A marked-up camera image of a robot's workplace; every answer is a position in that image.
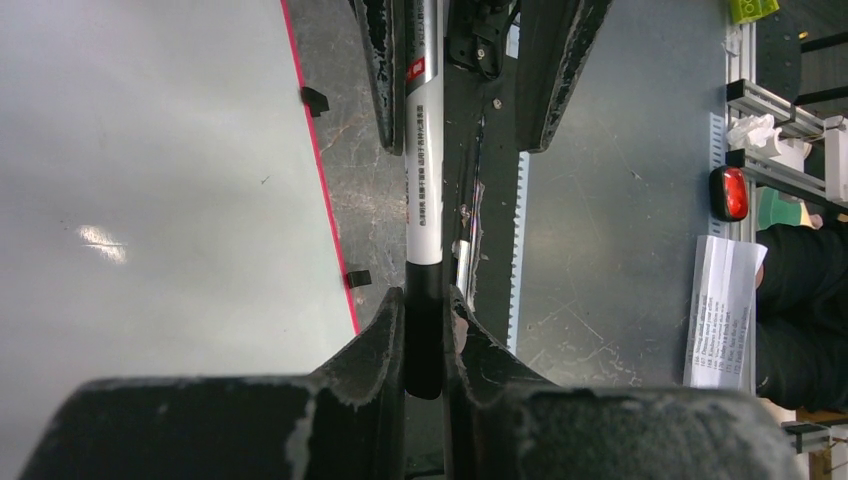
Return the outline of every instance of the white paper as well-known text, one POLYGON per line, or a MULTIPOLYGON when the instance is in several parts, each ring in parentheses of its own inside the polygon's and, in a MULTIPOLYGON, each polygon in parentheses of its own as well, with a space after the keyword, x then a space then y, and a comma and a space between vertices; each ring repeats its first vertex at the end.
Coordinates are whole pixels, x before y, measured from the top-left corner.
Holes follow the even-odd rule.
POLYGON ((766 247, 698 238, 684 385, 742 388, 757 270, 766 247))

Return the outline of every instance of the scratched surface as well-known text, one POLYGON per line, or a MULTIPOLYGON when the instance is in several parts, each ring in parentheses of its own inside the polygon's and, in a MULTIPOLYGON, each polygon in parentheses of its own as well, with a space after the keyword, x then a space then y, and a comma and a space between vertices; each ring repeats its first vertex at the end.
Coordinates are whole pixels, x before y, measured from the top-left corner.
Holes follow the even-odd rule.
POLYGON ((327 96, 314 119, 348 270, 370 270, 353 290, 365 327, 389 287, 402 286, 406 186, 401 157, 380 147, 365 57, 347 0, 288 0, 306 84, 327 96))
POLYGON ((517 351, 556 383, 682 380, 725 8, 614 2, 553 145, 531 158, 517 351))

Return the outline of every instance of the red tail light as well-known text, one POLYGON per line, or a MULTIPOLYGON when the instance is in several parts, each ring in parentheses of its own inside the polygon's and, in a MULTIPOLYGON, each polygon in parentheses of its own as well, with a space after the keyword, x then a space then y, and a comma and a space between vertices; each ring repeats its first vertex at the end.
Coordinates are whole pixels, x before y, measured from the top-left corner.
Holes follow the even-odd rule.
POLYGON ((725 166, 710 173, 710 202, 713 213, 726 222, 748 216, 748 182, 741 169, 725 166))

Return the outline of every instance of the black bracket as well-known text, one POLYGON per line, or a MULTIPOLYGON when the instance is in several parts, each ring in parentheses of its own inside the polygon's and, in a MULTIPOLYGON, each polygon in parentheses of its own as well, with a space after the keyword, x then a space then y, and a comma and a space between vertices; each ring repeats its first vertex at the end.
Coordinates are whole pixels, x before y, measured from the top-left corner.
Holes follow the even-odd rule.
POLYGON ((345 276, 348 288, 356 288, 364 285, 371 285, 371 272, 368 270, 357 270, 348 272, 345 276))
POLYGON ((330 111, 330 101, 327 100, 327 96, 314 88, 301 88, 300 101, 309 107, 309 115, 312 118, 320 117, 322 113, 330 111))
POLYGON ((500 76, 506 55, 506 38, 515 14, 510 0, 454 0, 450 6, 445 38, 450 62, 479 72, 486 78, 500 76))

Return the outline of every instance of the tissue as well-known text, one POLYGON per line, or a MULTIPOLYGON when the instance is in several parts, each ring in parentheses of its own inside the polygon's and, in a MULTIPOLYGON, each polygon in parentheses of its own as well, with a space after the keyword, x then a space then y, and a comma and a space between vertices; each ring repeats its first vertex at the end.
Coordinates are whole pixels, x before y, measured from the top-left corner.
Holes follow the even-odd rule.
POLYGON ((774 128, 774 117, 766 114, 761 117, 735 118, 727 132, 727 143, 732 150, 747 148, 758 150, 769 141, 777 139, 781 128, 774 128))

